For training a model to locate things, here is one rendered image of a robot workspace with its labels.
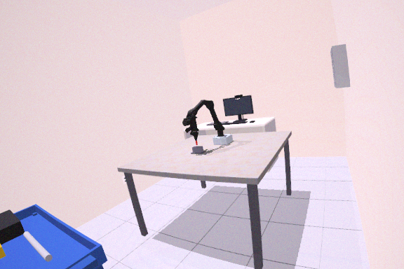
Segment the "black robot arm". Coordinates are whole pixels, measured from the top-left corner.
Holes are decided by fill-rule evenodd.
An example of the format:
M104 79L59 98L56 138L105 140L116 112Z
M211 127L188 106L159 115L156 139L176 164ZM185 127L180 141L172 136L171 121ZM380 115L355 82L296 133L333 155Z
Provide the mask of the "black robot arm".
M193 109L190 109L187 112L187 116L186 118L183 118L182 124L183 126L187 126L187 125L193 125L196 124L196 114L198 112L198 110L205 105L211 113L211 116L213 117L214 120L214 128L215 130L217 130L217 137L222 137L225 136L225 134L223 133L223 130L225 129L225 127L222 125L222 123L218 120L217 114L215 113L214 110L214 102L212 100L206 100L206 99L202 99ZM186 133L188 133L189 131L192 131L191 127L186 128Z

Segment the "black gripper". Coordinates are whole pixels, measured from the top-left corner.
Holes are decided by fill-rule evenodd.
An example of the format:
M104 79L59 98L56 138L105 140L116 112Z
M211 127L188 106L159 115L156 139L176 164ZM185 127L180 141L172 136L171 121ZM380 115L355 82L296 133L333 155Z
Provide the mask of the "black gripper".
M197 137L198 137L198 132L197 131L199 131L199 129L197 128L197 124L190 125L190 127L192 128L192 131L190 132L190 135L193 135L195 141L197 141Z

